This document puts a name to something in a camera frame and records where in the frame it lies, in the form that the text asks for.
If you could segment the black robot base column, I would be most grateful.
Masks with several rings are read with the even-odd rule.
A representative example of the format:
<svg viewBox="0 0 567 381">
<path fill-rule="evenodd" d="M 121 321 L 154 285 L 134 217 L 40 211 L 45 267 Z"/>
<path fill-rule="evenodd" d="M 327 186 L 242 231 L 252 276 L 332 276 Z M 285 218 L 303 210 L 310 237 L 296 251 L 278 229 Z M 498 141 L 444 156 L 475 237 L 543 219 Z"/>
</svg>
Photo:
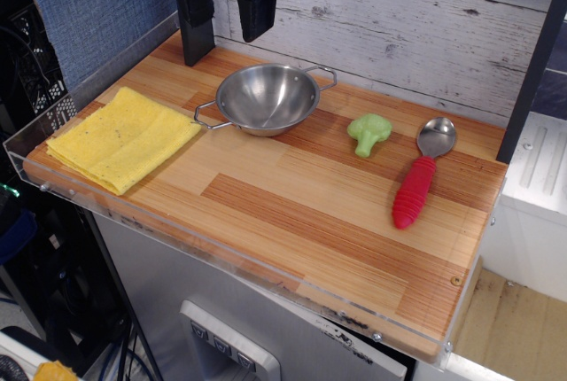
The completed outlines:
<svg viewBox="0 0 567 381">
<path fill-rule="evenodd" d="M 187 20 L 181 19 L 180 27 L 185 65 L 195 66 L 215 47 L 213 22 L 208 20 L 192 27 Z"/>
</svg>

